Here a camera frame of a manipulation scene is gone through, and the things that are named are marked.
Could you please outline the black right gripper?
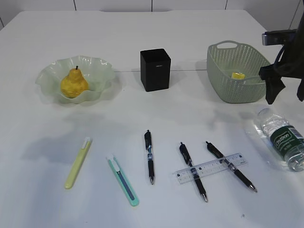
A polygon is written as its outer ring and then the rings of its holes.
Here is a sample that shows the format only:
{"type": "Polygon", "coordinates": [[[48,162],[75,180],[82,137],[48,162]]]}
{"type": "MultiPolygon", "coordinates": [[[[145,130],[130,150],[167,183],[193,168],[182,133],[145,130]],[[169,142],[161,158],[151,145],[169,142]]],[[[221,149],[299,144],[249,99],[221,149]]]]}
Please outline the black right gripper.
{"type": "MultiPolygon", "coordinates": [[[[266,78],[266,101],[273,104],[277,95],[285,88],[281,77],[304,77],[304,20],[301,19],[292,41],[282,45],[273,64],[261,67],[259,76],[266,78]]],[[[304,79],[297,90],[298,99],[304,101],[304,79]]]]}

